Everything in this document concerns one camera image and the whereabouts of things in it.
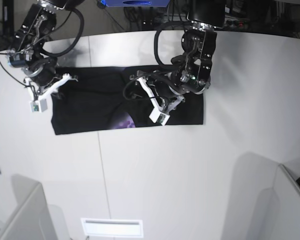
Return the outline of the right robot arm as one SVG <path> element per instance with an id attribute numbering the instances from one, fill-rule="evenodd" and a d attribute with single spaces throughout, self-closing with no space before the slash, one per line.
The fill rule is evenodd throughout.
<path id="1" fill-rule="evenodd" d="M 80 40 L 84 30 L 84 16 L 78 10 L 81 0 L 39 0 L 26 15 L 20 29 L 14 34 L 10 47 L 3 53 L 9 66 L 20 68 L 25 74 L 19 84 L 28 89 L 33 101 L 55 94 L 77 76 L 56 72 L 58 58 L 69 53 Z M 44 49 L 48 37 L 59 30 L 57 12 L 67 11 L 79 18 L 78 33 L 65 50 L 52 53 Z"/>

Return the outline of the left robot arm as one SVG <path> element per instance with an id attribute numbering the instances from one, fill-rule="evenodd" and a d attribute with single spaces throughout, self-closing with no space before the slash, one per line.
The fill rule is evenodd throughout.
<path id="1" fill-rule="evenodd" d="M 160 69 L 138 71 L 132 78 L 146 92 L 156 112 L 168 115 L 185 100 L 186 93 L 201 94 L 211 85 L 213 55 L 217 45 L 216 29 L 223 27 L 226 15 L 224 0 L 189 1 L 187 21 L 160 25 L 154 35 L 153 52 Z M 182 27 L 183 53 L 164 64 L 159 57 L 159 37 L 169 27 Z"/>

